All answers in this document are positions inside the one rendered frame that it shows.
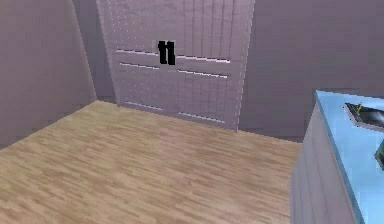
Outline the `grey counter with blue top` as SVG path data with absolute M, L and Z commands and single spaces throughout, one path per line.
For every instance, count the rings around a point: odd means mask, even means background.
M 384 224 L 384 133 L 352 123 L 344 105 L 384 110 L 384 99 L 317 90 L 289 182 L 290 224 Z

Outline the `steel sink basin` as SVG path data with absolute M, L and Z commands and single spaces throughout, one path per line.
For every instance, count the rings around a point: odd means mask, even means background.
M 384 111 L 359 104 L 343 105 L 351 122 L 357 126 L 384 133 Z

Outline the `dark green object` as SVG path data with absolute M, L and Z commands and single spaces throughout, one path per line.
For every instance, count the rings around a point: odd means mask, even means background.
M 384 171 L 384 140 L 381 142 L 380 146 L 376 150 L 374 157 L 381 169 Z

